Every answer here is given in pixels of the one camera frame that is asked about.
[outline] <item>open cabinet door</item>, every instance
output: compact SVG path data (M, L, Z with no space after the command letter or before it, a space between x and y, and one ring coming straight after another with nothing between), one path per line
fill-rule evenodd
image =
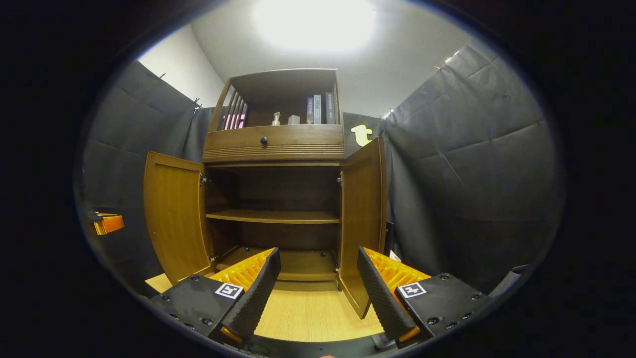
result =
M387 177L384 141L375 138L342 165L342 235L340 287L360 318L369 310L369 295L357 269L358 247L384 251Z
M211 271L204 213L203 164L148 152L144 211L148 234L170 282Z

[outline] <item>light wood floor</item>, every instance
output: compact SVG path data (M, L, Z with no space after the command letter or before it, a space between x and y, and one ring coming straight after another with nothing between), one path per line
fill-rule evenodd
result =
M170 287L165 274L146 283L158 292ZM361 320L335 281L278 281L256 328L259 336L278 340L325 342L371 336L383 332L373 306Z

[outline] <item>door hinge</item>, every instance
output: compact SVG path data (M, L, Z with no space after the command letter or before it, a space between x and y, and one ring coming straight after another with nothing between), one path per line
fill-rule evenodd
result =
M199 173L199 186L202 187L203 183L211 183L212 180L203 177L203 173Z

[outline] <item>drawer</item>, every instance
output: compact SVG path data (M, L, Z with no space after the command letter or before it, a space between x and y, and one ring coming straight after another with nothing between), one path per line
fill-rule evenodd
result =
M267 138L266 144L261 139ZM202 162L342 160L342 125L278 125L209 132Z

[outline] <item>ceiling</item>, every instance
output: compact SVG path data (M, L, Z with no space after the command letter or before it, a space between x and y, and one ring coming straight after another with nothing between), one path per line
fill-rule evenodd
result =
M311 53L277 47L257 29L258 0L228 1L196 19L192 29L223 81L273 69L337 68L342 110L379 117L402 103L470 35L408 1L367 2L375 11L371 36L354 50ZM289 21L290 31L306 26L297 19L275 21Z

